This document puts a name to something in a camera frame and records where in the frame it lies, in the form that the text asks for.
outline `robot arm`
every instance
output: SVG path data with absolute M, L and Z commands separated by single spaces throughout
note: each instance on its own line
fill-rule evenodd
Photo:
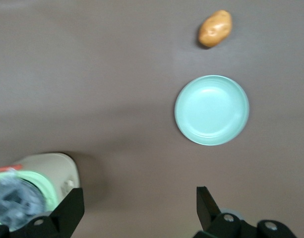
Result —
M 280 222 L 262 220 L 253 227 L 233 214 L 221 213 L 206 187 L 197 188 L 197 214 L 203 231 L 193 238 L 296 238 Z

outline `plastic plate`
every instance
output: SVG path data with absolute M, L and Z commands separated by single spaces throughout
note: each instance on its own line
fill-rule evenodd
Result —
M 197 78 L 180 92 L 175 119 L 181 132 L 201 145 L 224 144 L 245 127 L 249 102 L 233 80 L 219 75 Z

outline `gray table surface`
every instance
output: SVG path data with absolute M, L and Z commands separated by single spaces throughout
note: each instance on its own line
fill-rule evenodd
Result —
M 220 45 L 202 21 L 228 10 Z M 186 139 L 173 116 L 203 75 L 246 91 L 243 132 Z M 304 238 L 304 0 L 0 1 L 0 166 L 61 151 L 77 162 L 86 213 L 73 237 L 190 238 L 195 188 L 255 225 Z

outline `silver bolt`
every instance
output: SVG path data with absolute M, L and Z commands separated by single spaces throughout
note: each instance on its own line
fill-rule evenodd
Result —
M 265 226 L 268 229 L 272 230 L 272 231 L 276 231 L 277 230 L 277 226 L 273 222 L 266 222 Z
M 39 226 L 39 225 L 41 225 L 41 224 L 43 224 L 44 223 L 44 220 L 43 219 L 38 219 L 38 220 L 36 220 L 35 222 L 34 222 L 34 225 L 35 226 Z
M 231 216 L 230 214 L 226 214 L 223 216 L 223 218 L 227 221 L 227 222 L 233 222 L 235 219 L 233 218 L 233 216 Z

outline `brown potato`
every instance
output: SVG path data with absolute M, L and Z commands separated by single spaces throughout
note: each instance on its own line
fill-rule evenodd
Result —
M 199 30 L 199 41 L 207 47 L 213 47 L 227 38 L 232 30 L 232 18 L 229 12 L 219 10 L 207 18 Z

